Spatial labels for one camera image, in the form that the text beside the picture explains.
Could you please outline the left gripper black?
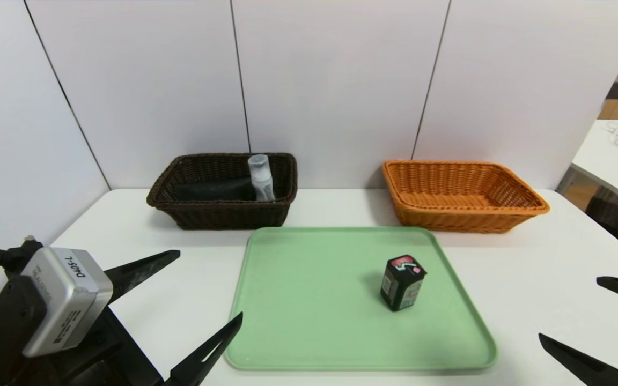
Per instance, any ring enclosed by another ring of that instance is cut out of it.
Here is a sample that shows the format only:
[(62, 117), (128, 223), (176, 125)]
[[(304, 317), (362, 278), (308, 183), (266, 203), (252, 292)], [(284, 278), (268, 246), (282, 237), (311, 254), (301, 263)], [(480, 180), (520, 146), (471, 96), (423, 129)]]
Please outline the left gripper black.
[[(106, 270), (113, 284), (108, 303), (147, 281), (181, 256), (179, 250), (164, 251)], [(83, 341), (33, 360), (33, 385), (200, 385), (242, 327), (238, 313), (164, 378), (156, 370), (112, 310), (105, 309)]]

